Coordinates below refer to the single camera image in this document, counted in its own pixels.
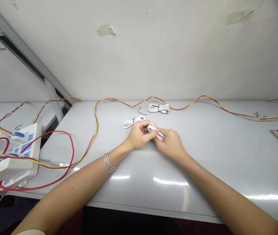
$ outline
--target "table surface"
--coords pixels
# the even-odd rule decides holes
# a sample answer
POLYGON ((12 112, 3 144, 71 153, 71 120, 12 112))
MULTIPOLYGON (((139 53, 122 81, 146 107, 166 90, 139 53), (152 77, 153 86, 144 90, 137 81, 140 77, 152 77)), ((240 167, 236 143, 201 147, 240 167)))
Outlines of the table surface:
MULTIPOLYGON (((44 102, 25 103, 10 117, 4 119, 0 123, 0 126, 8 131, 14 132, 15 127, 18 125, 21 125, 19 126, 20 129, 31 125, 36 113, 43 104, 44 102)), ((21 105, 21 103, 0 103, 0 119, 3 118, 5 114, 13 111, 19 105, 21 105)), ((45 130, 55 120, 55 118, 56 116, 52 104, 49 103, 41 112, 37 123, 43 126, 43 132, 45 132, 45 130)))
MULTIPOLYGON (((278 139, 271 130, 278 120, 251 120, 223 111, 214 102, 197 102, 183 111, 169 114, 140 111, 160 128, 178 131, 188 153, 208 171, 250 198, 278 220, 278 139)), ((168 102, 174 108, 189 102, 168 102)), ((278 102, 222 102, 229 110, 261 116, 278 116, 278 102)), ((75 161, 86 150, 95 132, 95 102, 77 102, 57 130, 71 134, 75 161)), ((130 128, 123 122, 138 117, 138 108, 118 102, 102 102, 97 108, 98 134, 85 158, 69 172, 109 152, 127 137, 130 128)), ((43 146, 41 159, 69 164, 71 146, 67 135, 53 133, 43 146)), ((26 187, 36 187, 58 179, 63 169, 39 166, 38 174, 26 187)), ((12 195, 42 198, 56 184, 12 195)), ((90 206, 221 223, 210 203, 195 183, 170 160, 158 152, 153 143, 129 154, 93 197, 90 206)))

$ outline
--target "forearm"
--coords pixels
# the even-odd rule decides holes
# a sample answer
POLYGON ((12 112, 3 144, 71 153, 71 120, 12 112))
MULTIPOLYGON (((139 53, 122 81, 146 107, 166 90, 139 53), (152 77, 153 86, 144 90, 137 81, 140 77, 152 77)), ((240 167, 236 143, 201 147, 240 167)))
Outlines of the forearm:
MULTIPOLYGON (((130 151, 131 148, 126 143, 121 144, 108 153, 110 162, 117 166, 130 151)), ((46 234, 55 232, 90 201, 109 175, 102 157, 84 166, 49 192, 13 234, 28 229, 42 230, 46 234)))
POLYGON ((187 171, 235 235, 278 234, 278 221, 232 187, 212 175, 193 158, 179 164, 187 171))

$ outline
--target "silver bracelet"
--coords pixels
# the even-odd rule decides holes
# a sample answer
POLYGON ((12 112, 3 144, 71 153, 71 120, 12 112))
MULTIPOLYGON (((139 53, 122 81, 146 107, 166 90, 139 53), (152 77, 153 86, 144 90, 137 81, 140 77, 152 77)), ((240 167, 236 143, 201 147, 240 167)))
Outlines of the silver bracelet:
POLYGON ((115 169, 115 167, 111 164, 109 156, 107 155, 107 153, 105 153, 104 156, 103 156, 103 165, 104 165, 105 169, 110 173, 113 172, 114 169, 115 169))

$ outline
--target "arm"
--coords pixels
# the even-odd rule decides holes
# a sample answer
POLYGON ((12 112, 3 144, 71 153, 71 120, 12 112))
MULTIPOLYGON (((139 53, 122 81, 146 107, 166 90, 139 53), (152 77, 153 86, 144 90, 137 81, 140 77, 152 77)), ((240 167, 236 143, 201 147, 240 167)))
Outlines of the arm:
POLYGON ((176 131, 160 129, 160 132, 165 138, 163 141, 154 138, 156 147, 188 173, 233 234, 278 234, 278 221, 190 157, 176 131))
MULTIPOLYGON (((113 166, 131 151, 142 148, 156 137, 158 130, 148 132, 151 121, 136 122, 127 139, 108 153, 113 166)), ((49 192, 24 218, 12 234, 37 229, 53 234, 57 229, 91 200, 110 173, 105 169, 102 157, 84 166, 49 192)))

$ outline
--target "coiled white cable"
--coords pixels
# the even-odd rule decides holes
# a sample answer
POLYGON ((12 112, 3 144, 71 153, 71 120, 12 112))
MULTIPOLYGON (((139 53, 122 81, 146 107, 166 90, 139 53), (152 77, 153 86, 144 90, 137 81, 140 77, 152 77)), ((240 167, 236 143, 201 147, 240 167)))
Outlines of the coiled white cable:
POLYGON ((150 113, 161 112, 161 113, 168 114, 169 109, 170 109, 169 104, 165 104, 165 105, 149 104, 149 107, 148 107, 148 111, 150 113))
MULTIPOLYGON (((156 129, 155 125, 153 123, 149 123, 148 127, 147 127, 148 131, 154 131, 156 129)), ((158 135, 156 136, 160 141, 163 141, 163 139, 165 138, 165 136, 159 132, 158 135)))
POLYGON ((146 118, 144 116, 139 116, 136 119, 125 121, 123 127, 128 128, 128 127, 132 126, 135 122, 143 121, 145 119, 146 118))

